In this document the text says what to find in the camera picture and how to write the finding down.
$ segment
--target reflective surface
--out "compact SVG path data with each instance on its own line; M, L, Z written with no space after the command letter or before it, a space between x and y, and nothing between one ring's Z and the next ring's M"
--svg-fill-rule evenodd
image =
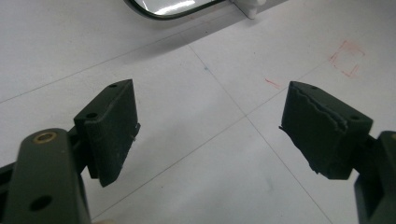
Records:
M133 7L141 13L161 19L176 17L190 14L204 7L212 6L223 0L128 0Z

